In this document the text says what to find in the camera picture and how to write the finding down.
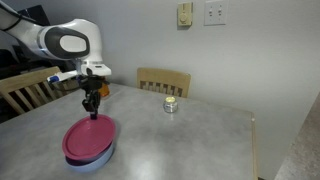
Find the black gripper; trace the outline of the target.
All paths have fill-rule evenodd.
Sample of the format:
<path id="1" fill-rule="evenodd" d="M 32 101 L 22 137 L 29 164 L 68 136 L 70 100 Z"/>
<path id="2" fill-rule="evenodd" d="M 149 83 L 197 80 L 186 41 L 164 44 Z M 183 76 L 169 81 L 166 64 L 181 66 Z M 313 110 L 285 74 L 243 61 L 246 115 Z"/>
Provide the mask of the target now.
<path id="1" fill-rule="evenodd" d="M 101 97 L 99 89 L 101 88 L 103 82 L 106 82 L 108 85 L 109 82 L 105 77 L 96 75 L 79 76 L 77 81 L 79 83 L 79 87 L 85 91 L 86 98 L 82 100 L 82 105 L 87 112 L 90 112 L 90 118 L 92 120 L 96 120 L 99 107 L 99 98 Z"/>

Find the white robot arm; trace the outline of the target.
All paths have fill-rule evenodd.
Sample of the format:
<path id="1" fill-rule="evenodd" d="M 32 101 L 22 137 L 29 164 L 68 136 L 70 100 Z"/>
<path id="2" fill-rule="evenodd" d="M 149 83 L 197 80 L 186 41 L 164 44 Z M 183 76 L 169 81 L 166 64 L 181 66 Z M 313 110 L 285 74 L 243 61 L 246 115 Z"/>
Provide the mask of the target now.
<path id="1" fill-rule="evenodd" d="M 59 72 L 47 78 L 49 84 L 75 77 L 85 91 L 82 101 L 92 120 L 98 119 L 100 95 L 98 90 L 105 77 L 112 74 L 102 58 L 99 27 L 85 19 L 44 26 L 23 16 L 0 1 L 0 30 L 22 42 L 35 55 L 55 60 L 75 60 L 76 69 Z"/>

